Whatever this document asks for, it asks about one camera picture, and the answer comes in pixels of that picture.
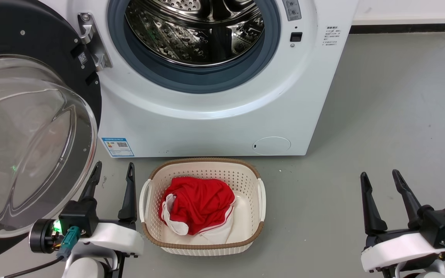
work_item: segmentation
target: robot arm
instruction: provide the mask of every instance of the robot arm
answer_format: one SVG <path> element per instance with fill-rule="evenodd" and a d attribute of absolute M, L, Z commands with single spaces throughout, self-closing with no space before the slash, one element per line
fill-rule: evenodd
<path fill-rule="evenodd" d="M 364 172 L 362 185 L 363 220 L 367 234 L 362 251 L 365 271 L 381 271 L 385 278 L 403 278 L 401 272 L 423 270 L 410 278 L 445 278 L 445 209 L 421 206 L 401 173 L 392 171 L 397 191 L 402 195 L 408 229 L 388 231 L 372 197 L 372 186 Z"/>
<path fill-rule="evenodd" d="M 39 219 L 29 235 L 35 253 L 57 251 L 56 261 L 66 261 L 62 278 L 121 278 L 126 258 L 143 253 L 143 238 L 136 231 L 136 185 L 132 163 L 127 171 L 127 188 L 118 220 L 100 220 L 95 208 L 95 186 L 99 183 L 102 163 L 94 167 L 78 201 L 69 201 L 59 220 Z M 17 277 L 42 269 L 15 273 Z"/>

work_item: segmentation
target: white washing machine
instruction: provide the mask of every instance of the white washing machine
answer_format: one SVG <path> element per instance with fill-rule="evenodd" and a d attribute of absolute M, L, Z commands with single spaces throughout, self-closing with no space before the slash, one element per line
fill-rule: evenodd
<path fill-rule="evenodd" d="M 0 0 L 0 253 L 63 208 L 97 144 L 304 155 L 356 4 Z"/>
<path fill-rule="evenodd" d="M 357 6 L 41 2 L 100 36 L 86 46 L 107 55 L 99 141 L 113 157 L 305 155 Z"/>

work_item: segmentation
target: round cover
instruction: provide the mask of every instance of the round cover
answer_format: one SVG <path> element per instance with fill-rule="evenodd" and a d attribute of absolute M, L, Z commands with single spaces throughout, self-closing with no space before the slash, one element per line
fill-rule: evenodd
<path fill-rule="evenodd" d="M 0 56 L 0 237 L 58 213 L 92 165 L 97 123 L 46 65 Z"/>

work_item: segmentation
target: plastic basket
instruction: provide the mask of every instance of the plastic basket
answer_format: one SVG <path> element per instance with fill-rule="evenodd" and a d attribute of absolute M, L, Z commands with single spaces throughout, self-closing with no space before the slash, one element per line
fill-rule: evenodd
<path fill-rule="evenodd" d="M 178 176 L 217 178 L 236 196 L 234 220 L 225 244 L 208 244 L 199 235 L 179 236 L 159 218 L 159 205 L 171 180 Z M 139 215 L 145 236 L 163 250 L 190 256 L 220 256 L 247 250 L 258 237 L 265 219 L 265 188 L 250 164 L 228 158 L 189 158 L 168 161 L 152 172 L 143 185 Z"/>

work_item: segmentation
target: white wall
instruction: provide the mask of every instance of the white wall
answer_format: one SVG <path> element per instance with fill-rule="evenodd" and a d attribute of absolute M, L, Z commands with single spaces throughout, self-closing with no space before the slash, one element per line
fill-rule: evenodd
<path fill-rule="evenodd" d="M 353 25 L 445 23 L 445 0 L 360 0 Z"/>

